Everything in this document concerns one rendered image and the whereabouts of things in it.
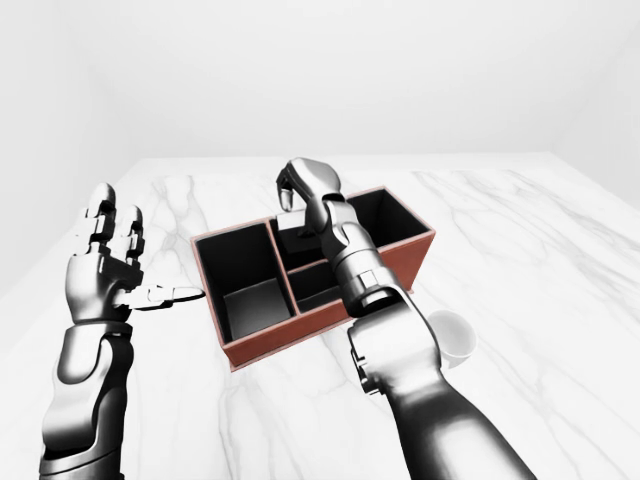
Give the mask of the dark book with pale edge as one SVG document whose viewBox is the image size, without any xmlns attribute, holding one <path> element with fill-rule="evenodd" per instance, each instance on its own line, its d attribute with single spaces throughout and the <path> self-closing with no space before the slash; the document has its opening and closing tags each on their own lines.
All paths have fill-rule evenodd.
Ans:
<svg viewBox="0 0 640 480">
<path fill-rule="evenodd" d="M 303 235 L 305 210 L 281 213 L 271 221 L 274 238 L 288 269 L 324 258 L 315 234 Z"/>
</svg>

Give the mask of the red-brown desk caddy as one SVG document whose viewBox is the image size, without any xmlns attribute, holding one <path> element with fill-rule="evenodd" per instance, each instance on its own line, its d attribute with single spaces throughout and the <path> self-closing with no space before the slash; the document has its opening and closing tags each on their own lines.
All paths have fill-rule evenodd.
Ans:
<svg viewBox="0 0 640 480">
<path fill-rule="evenodd" d="M 434 229 L 386 187 L 347 201 L 385 264 L 411 289 Z M 196 236 L 191 243 L 233 371 L 350 319 L 318 240 L 295 246 L 273 217 Z"/>
</svg>

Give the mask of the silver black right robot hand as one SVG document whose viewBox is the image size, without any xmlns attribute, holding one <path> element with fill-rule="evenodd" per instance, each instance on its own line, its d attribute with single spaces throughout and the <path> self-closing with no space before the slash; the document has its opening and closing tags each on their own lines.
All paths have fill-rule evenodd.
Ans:
<svg viewBox="0 0 640 480">
<path fill-rule="evenodd" d="M 298 157 L 287 162 L 277 179 L 280 206 L 289 212 L 293 206 L 293 194 L 297 192 L 306 203 L 305 224 L 301 236 L 321 233 L 329 216 L 324 201 L 341 201 L 341 181 L 336 171 L 327 163 Z"/>
</svg>

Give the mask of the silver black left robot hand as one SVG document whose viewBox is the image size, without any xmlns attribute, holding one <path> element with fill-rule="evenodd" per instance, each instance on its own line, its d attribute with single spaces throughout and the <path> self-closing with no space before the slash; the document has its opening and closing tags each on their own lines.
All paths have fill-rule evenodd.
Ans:
<svg viewBox="0 0 640 480">
<path fill-rule="evenodd" d="M 67 266 L 65 294 L 74 323 L 125 321 L 133 310 L 164 309 L 204 296 L 193 286 L 145 285 L 139 262 L 145 247 L 142 212 L 135 205 L 126 209 L 119 234 L 116 216 L 114 188 L 98 184 Z"/>
</svg>

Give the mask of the white mug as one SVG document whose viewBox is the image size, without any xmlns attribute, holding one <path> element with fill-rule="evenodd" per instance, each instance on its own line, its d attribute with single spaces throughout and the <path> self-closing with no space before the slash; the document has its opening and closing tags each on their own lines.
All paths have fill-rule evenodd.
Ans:
<svg viewBox="0 0 640 480">
<path fill-rule="evenodd" d="M 437 340 L 443 370 L 450 370 L 467 361 L 475 352 L 478 338 L 473 326 L 451 310 L 437 310 L 427 321 Z"/>
</svg>

